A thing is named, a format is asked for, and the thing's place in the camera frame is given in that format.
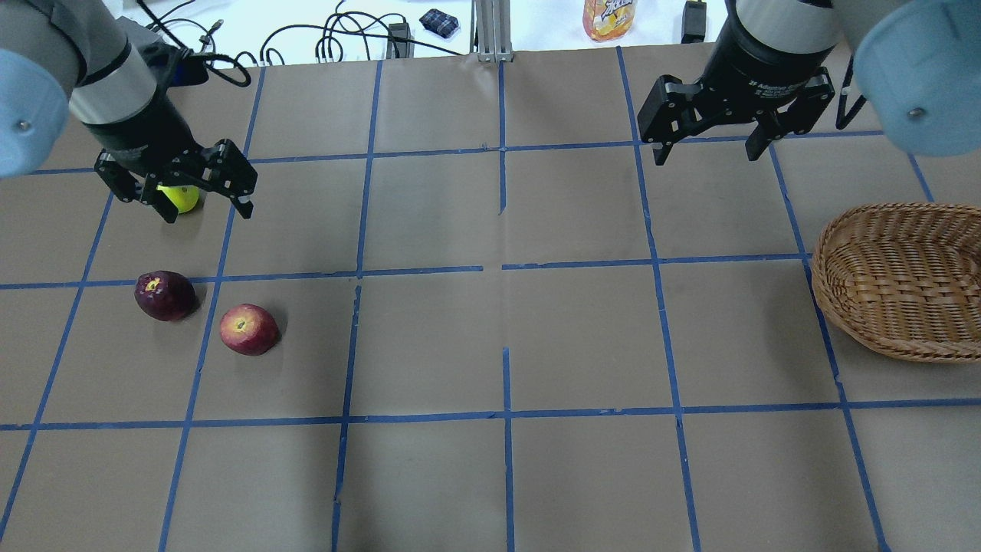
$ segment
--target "power adapter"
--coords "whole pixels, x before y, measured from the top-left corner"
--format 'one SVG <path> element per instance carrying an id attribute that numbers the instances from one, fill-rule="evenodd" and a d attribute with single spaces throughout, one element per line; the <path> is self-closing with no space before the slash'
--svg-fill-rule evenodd
<path id="1" fill-rule="evenodd" d="M 681 43 L 705 42 L 706 6 L 701 0 L 686 0 L 681 15 Z"/>
<path id="2" fill-rule="evenodd" d="M 385 59 L 394 58 L 411 58 L 412 57 L 412 42 L 407 42 L 406 40 L 412 39 L 412 29 L 409 28 L 407 23 L 393 23 L 388 26 L 388 48 L 385 52 Z"/>

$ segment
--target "woven basket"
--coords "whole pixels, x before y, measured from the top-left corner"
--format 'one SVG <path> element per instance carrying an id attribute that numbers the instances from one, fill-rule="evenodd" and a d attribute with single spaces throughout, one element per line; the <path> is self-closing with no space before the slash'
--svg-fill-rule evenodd
<path id="1" fill-rule="evenodd" d="M 981 359 L 981 208 L 857 207 L 821 233 L 813 288 L 828 320 L 894 359 Z"/>

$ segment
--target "black device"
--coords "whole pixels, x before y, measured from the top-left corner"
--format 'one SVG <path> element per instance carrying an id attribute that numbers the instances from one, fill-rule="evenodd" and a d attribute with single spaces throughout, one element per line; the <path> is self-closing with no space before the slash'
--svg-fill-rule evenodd
<path id="1" fill-rule="evenodd" d="M 388 26 L 388 48 L 386 59 L 405 59 L 412 57 L 412 29 L 407 23 L 393 23 Z"/>
<path id="2" fill-rule="evenodd" d="M 459 20 L 436 8 L 426 12 L 423 17 L 419 18 L 419 23 L 423 24 L 426 30 L 435 32 L 443 38 L 448 38 L 460 27 Z"/>
<path id="3" fill-rule="evenodd" d="M 701 0 L 686 0 L 681 13 L 681 43 L 705 42 L 707 10 Z"/>
<path id="4" fill-rule="evenodd" d="M 679 140 L 716 125 L 756 122 L 746 142 L 751 161 L 772 141 L 814 127 L 835 95 L 821 67 L 840 37 L 831 2 L 778 3 L 784 9 L 775 15 L 765 3 L 727 0 L 729 17 L 702 76 L 692 84 L 671 75 L 657 79 L 637 117 L 657 165 Z M 798 21 L 778 27 L 776 17 Z"/>

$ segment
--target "dark red apple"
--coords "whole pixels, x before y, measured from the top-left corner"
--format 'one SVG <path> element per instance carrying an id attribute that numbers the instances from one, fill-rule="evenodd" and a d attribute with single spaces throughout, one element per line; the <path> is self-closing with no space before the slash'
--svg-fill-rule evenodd
<path id="1" fill-rule="evenodd" d="M 170 270 L 143 274 L 133 291 L 136 304 L 157 320 L 180 320 L 194 310 L 197 297 L 187 278 Z"/>
<path id="2" fill-rule="evenodd" d="M 280 339 L 276 318 L 254 304 L 233 306 L 219 323 L 222 343 L 242 355 L 257 356 L 272 349 Z"/>

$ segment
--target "robotic arm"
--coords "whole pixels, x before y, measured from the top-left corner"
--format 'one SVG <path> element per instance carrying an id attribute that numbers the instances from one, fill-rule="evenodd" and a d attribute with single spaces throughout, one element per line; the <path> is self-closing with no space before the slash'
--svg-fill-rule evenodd
<path id="1" fill-rule="evenodd" d="M 174 222 L 161 188 L 197 186 L 249 218 L 255 170 L 229 139 L 198 144 L 167 96 L 207 81 L 208 56 L 124 30 L 100 0 L 0 0 L 0 178 L 40 166 L 71 110 L 105 148 L 95 171 L 119 200 Z"/>
<path id="2" fill-rule="evenodd" d="M 893 144 L 957 155 L 981 146 L 978 0 L 726 0 L 729 18 L 701 78 L 663 75 L 638 114 L 663 165 L 678 140 L 756 123 L 756 160 L 774 140 L 810 132 L 835 94 L 824 59 L 842 31 L 855 78 Z"/>

